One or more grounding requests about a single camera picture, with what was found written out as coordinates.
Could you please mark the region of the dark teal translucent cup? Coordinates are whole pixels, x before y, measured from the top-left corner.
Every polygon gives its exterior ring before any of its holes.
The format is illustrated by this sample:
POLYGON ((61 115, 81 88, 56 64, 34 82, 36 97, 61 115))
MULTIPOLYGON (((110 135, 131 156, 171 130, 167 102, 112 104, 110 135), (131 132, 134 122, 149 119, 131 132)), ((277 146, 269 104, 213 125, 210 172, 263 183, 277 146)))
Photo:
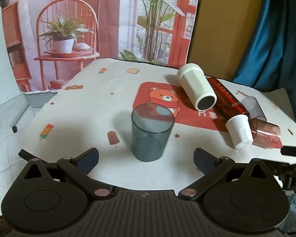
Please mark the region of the dark teal translucent cup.
POLYGON ((137 106, 131 114, 133 155, 142 162, 160 159, 175 123, 172 112, 155 103, 137 106))

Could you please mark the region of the small white plastic cup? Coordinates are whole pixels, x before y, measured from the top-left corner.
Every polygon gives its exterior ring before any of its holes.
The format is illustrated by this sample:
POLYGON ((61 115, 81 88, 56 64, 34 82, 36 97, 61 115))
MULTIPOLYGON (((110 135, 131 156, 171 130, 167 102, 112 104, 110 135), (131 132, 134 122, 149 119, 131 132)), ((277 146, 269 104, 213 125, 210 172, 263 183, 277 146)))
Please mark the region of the small white plastic cup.
POLYGON ((236 115, 230 118, 226 122, 226 128, 235 149, 242 150, 253 143, 248 116, 236 115))

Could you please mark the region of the brown translucent cup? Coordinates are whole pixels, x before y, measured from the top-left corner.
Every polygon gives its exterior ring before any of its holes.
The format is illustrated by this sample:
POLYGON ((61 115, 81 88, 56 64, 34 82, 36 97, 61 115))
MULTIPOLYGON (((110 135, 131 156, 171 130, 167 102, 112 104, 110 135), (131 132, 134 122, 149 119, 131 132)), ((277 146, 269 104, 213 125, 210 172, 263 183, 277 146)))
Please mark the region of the brown translucent cup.
POLYGON ((265 149, 281 149, 281 130, 279 126, 259 119, 249 120, 253 143, 265 149))

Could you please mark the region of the shiny red metallic cup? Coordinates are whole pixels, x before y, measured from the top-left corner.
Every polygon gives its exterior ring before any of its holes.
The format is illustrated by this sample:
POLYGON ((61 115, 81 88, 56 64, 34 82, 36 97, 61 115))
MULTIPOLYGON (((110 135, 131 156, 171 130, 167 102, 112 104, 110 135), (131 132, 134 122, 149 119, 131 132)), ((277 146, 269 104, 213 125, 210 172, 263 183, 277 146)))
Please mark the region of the shiny red metallic cup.
POLYGON ((246 115, 249 117, 250 114, 244 105, 217 78, 210 76, 207 80, 217 96, 216 106, 226 119, 236 115, 246 115))

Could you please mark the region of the grey smoky translucent cup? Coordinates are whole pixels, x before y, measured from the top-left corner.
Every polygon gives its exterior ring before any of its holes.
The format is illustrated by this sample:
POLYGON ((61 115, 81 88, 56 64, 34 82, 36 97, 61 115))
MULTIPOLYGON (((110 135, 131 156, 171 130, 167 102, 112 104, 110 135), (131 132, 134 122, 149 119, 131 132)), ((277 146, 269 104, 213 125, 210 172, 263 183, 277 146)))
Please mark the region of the grey smoky translucent cup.
POLYGON ((249 119, 259 119, 262 121, 267 121, 260 104, 254 96, 245 97, 244 99, 242 99, 241 103, 249 112, 249 119))

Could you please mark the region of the large white plastic cup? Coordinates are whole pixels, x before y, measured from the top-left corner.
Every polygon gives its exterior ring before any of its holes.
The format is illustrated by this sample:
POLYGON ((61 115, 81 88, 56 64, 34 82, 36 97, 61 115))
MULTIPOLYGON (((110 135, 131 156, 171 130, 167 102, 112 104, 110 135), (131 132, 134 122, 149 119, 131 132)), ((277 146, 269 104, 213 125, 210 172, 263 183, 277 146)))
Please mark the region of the large white plastic cup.
POLYGON ((196 110, 205 111, 216 104, 217 96, 197 64, 183 65, 177 72, 177 80, 196 110))

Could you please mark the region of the printed room backdrop cloth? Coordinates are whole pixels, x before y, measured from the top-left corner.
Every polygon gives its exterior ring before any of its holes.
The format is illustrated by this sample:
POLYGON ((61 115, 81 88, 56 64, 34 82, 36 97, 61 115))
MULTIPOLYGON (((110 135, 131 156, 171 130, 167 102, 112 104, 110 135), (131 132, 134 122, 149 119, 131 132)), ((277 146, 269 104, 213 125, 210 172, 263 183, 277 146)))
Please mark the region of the printed room backdrop cloth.
POLYGON ((57 90, 100 58, 179 68, 199 0, 1 0, 20 91, 57 90))

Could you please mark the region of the white wheeled stand leg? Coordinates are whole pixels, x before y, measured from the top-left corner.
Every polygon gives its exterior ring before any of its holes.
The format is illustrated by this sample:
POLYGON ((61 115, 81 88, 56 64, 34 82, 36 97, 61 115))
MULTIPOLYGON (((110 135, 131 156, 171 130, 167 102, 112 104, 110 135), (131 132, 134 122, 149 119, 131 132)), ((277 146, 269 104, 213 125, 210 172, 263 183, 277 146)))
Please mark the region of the white wheeled stand leg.
POLYGON ((11 121, 10 127, 11 127, 11 130, 12 130, 13 133, 17 133, 17 131, 18 131, 17 123, 22 118, 22 116, 24 115, 24 113, 28 109, 29 105, 30 105, 29 102, 25 102, 25 104, 22 105, 22 107, 18 110, 17 114, 15 115, 13 120, 11 121))

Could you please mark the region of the white cartoon bear tablecloth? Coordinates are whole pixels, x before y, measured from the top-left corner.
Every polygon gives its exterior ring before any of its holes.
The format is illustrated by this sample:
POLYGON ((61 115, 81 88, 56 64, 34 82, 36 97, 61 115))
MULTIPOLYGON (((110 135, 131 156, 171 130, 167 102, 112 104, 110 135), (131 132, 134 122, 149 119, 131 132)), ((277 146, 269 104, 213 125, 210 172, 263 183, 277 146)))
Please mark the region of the white cartoon bear tablecloth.
POLYGON ((177 71, 146 63, 99 59, 75 75, 46 103, 20 136, 20 147, 54 163, 76 157, 89 148, 99 151, 99 163, 89 176, 135 190, 180 191, 202 176, 193 153, 203 148, 216 157, 238 163, 253 158, 296 163, 279 149, 250 145, 236 150, 217 109, 197 111, 176 80, 177 71), (132 119, 140 117, 158 128, 169 114, 155 106, 153 95, 179 107, 163 156, 139 161, 131 151, 132 119))

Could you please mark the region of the teal blue curtain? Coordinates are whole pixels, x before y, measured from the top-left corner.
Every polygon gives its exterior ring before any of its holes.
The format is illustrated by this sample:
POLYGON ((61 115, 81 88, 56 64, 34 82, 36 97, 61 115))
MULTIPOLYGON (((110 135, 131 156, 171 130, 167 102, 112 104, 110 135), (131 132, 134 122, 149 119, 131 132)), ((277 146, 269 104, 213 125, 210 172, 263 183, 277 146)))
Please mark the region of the teal blue curtain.
POLYGON ((232 80, 259 91, 284 88, 296 119, 296 0, 262 0, 232 80))

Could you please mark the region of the wooden cabinet panel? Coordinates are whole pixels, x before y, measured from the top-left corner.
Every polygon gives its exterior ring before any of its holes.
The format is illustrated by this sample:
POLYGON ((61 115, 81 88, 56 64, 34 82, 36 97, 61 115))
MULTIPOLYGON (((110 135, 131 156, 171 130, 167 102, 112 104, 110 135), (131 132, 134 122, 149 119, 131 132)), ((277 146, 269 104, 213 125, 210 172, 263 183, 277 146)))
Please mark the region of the wooden cabinet panel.
POLYGON ((200 0, 188 62, 231 80, 254 31, 262 0, 200 0))

